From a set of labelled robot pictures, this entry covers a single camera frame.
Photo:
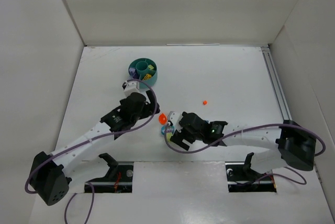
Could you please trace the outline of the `light green sloped lego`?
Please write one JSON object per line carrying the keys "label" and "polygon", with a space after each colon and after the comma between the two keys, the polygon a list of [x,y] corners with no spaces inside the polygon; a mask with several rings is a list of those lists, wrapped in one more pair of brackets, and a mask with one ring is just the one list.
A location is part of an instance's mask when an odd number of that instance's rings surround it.
{"label": "light green sloped lego", "polygon": [[172,132],[168,132],[168,133],[166,134],[166,139],[167,139],[167,141],[170,141],[172,136],[173,136],[173,133],[172,133]]}

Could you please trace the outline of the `yellow lego brick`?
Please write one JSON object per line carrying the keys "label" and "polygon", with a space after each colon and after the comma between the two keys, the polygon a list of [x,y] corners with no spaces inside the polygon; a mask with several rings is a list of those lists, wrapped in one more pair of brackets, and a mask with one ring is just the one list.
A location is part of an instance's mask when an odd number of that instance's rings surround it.
{"label": "yellow lego brick", "polygon": [[146,80],[149,80],[150,78],[152,78],[152,75],[151,74],[146,74],[144,77],[143,77],[143,81],[146,81]]}

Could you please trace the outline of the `orange round lego piece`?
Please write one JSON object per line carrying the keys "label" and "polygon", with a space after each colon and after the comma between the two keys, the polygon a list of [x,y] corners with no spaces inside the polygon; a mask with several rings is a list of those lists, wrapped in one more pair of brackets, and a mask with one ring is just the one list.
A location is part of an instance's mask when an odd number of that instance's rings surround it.
{"label": "orange round lego piece", "polygon": [[166,125],[167,122],[168,122],[168,118],[167,118],[167,116],[166,116],[164,113],[161,113],[161,114],[159,115],[158,120],[159,120],[159,123],[160,123],[161,125]]}

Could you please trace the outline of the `dark purple long lego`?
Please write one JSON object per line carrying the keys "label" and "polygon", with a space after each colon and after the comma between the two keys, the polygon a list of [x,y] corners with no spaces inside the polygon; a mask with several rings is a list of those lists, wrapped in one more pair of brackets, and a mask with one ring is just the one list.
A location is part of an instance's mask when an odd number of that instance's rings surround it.
{"label": "dark purple long lego", "polygon": [[136,80],[139,79],[139,75],[136,74],[136,73],[133,73],[133,74],[131,75],[131,77],[132,77],[133,79],[136,79]]}

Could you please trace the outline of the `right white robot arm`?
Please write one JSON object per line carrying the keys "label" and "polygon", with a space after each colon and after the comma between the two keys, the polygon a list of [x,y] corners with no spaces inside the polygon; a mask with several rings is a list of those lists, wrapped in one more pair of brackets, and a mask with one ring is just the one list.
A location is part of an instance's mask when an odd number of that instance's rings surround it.
{"label": "right white robot arm", "polygon": [[314,168],[317,136],[291,120],[248,128],[226,121],[208,122],[195,113],[172,111],[167,121],[168,127],[174,129],[170,141],[182,148],[182,153],[189,153],[189,146],[195,141],[206,147],[257,147],[265,150],[247,155],[245,171],[264,174],[285,166],[300,171]]}

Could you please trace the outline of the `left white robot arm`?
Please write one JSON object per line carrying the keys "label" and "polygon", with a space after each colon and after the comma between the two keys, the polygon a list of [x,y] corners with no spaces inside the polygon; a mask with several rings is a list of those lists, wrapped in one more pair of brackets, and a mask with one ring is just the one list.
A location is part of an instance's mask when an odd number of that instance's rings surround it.
{"label": "left white robot arm", "polygon": [[121,135],[142,128],[142,125],[136,126],[138,120],[150,122],[159,111],[153,89],[147,90],[145,94],[131,93],[74,142],[49,154],[43,151],[38,153],[24,185],[26,193],[38,194],[48,206],[56,204],[73,185],[74,176],[71,172],[84,158]]}

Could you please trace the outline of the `teal round divided container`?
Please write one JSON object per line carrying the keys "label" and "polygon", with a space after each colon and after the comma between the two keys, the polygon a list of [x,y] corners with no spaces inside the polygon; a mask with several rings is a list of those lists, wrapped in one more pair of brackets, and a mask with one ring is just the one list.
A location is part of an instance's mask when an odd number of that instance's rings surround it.
{"label": "teal round divided container", "polygon": [[[149,70],[149,68],[148,68],[149,64],[154,66],[154,70]],[[153,60],[148,59],[148,58],[135,59],[128,66],[128,69],[129,68],[135,68],[136,69],[136,72],[139,75],[139,80],[142,80],[143,77],[146,74],[151,74],[152,78],[150,78],[149,80],[144,81],[150,87],[152,87],[156,83],[157,78],[158,78],[158,69],[157,69],[156,63]]]}

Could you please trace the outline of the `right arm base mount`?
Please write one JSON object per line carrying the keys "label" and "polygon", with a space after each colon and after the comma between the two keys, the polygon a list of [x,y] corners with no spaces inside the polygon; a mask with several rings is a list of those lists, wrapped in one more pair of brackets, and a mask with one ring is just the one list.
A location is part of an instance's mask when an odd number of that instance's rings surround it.
{"label": "right arm base mount", "polygon": [[249,153],[244,162],[226,162],[227,186],[230,193],[271,192],[276,193],[276,186],[272,176],[265,177],[251,170],[251,158],[254,153]]}

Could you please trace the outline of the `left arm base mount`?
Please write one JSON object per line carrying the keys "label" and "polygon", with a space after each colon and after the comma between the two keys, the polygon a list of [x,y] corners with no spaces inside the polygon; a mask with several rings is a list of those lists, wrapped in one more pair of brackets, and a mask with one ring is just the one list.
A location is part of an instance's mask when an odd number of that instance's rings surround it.
{"label": "left arm base mount", "polygon": [[122,194],[132,192],[133,162],[118,162],[107,153],[99,155],[99,161],[108,165],[107,172],[89,182],[95,193]]}

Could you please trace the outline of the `aluminium rail right edge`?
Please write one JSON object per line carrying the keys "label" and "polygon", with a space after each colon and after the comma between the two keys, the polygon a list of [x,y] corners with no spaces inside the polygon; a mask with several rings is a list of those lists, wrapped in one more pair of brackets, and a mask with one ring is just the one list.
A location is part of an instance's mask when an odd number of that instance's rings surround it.
{"label": "aluminium rail right edge", "polygon": [[273,58],[270,52],[270,47],[269,46],[261,47],[261,52],[263,54],[265,65],[266,65],[266,68],[267,68],[267,71],[270,77],[270,81],[273,87],[275,98],[276,98],[278,107],[280,109],[282,118],[284,120],[292,120],[292,116],[289,111],[289,107],[288,107],[288,104],[287,104],[287,101],[284,95],[284,91],[281,86],[280,79],[276,71],[275,64],[274,64],[274,61],[273,61]]}

